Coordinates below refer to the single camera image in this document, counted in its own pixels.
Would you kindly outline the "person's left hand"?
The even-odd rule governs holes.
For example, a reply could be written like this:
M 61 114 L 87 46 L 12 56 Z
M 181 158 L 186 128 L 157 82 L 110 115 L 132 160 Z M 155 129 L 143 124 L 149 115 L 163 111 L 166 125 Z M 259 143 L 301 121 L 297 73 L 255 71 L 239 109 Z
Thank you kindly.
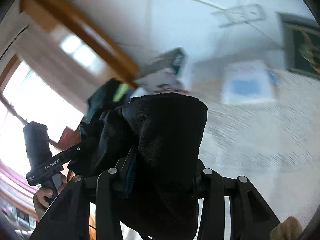
M 36 193 L 33 196 L 33 204 L 35 208 L 35 212 L 37 214 L 38 220 L 42 218 L 44 213 L 49 207 L 49 203 L 45 200 L 47 197 L 48 199 L 52 198 L 53 191 L 50 188 L 47 187 L 40 187 L 36 191 Z

